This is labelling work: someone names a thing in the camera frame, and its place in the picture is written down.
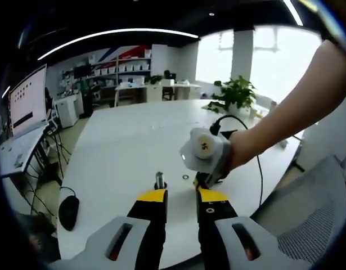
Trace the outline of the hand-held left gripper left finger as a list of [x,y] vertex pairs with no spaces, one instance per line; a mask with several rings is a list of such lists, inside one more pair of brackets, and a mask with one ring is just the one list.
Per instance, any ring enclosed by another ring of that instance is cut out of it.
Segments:
[[165,243],[168,191],[141,195],[126,217],[116,217],[93,233],[82,252],[58,260],[51,269],[158,269]]

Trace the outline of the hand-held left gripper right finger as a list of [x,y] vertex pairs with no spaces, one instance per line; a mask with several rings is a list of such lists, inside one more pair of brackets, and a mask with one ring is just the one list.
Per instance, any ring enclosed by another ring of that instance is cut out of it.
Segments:
[[310,269],[278,248],[272,234],[249,217],[239,217],[222,193],[196,190],[198,239],[205,269]]

